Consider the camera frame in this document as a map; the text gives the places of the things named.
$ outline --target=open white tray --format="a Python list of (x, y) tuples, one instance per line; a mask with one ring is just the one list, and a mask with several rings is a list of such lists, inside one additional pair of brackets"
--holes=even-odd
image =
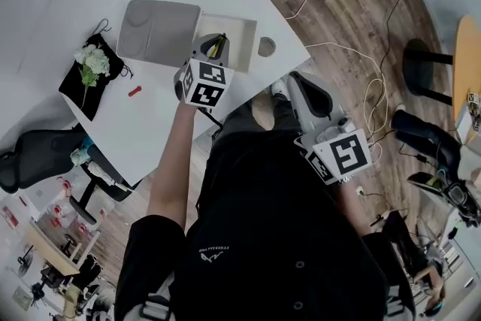
[(195, 37), (225, 33), (230, 43), (228, 67), (246, 74), (249, 71), (250, 58), (254, 51), (256, 28), (255, 20), (202, 13)]

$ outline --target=round wooden tabletop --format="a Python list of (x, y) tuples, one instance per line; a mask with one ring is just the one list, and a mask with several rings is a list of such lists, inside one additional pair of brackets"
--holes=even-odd
[(481, 31), (471, 15), (459, 22), (452, 64), (452, 112), (456, 120), (467, 93), (481, 93)]

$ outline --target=black table leg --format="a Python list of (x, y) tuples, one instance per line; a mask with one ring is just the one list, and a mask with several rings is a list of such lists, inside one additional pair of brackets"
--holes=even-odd
[(432, 53), (421, 39), (409, 41), (404, 48), (403, 75), (413, 95), (423, 95), (445, 104), (452, 104), (450, 96), (432, 90), (433, 62), (452, 65), (452, 56)]

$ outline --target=flower stem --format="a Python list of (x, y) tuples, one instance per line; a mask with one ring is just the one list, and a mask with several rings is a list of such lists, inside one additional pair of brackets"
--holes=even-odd
[(85, 97), (87, 96), (87, 90), (89, 89), (88, 86), (85, 86), (85, 91), (83, 92), (83, 101), (82, 101), (82, 107), (80, 108), (81, 110), (83, 109), (83, 105), (85, 104)]

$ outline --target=white marker cube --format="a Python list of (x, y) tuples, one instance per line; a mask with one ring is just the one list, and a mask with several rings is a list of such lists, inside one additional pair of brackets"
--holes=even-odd
[(186, 103), (214, 108), (231, 84), (234, 70), (197, 59), (190, 59), (183, 74), (182, 88)]
[(362, 129), (314, 145), (306, 159), (327, 185), (372, 165), (368, 142)]

